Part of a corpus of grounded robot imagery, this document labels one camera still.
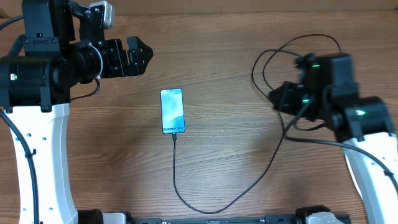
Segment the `blue Samsung Galaxy smartphone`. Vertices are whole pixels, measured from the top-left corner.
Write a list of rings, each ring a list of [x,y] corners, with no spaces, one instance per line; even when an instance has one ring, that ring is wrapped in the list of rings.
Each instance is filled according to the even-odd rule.
[[[162,90],[160,92],[162,132],[164,134],[184,133],[185,115],[183,91],[181,88]]]

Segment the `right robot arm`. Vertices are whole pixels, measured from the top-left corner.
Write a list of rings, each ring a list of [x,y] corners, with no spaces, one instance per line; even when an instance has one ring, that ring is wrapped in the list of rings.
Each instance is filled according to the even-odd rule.
[[[300,118],[322,120],[336,140],[316,144],[343,149],[369,223],[397,223],[397,135],[386,104],[362,98],[351,55],[298,57],[298,83],[285,82],[269,92],[274,108]]]

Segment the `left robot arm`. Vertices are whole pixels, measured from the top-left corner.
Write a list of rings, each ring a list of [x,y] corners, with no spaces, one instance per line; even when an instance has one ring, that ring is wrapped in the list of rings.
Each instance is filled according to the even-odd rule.
[[[106,39],[114,7],[100,1],[23,1],[25,32],[1,58],[1,118],[17,159],[21,223],[78,223],[70,190],[67,126],[77,84],[142,75],[152,49]]]

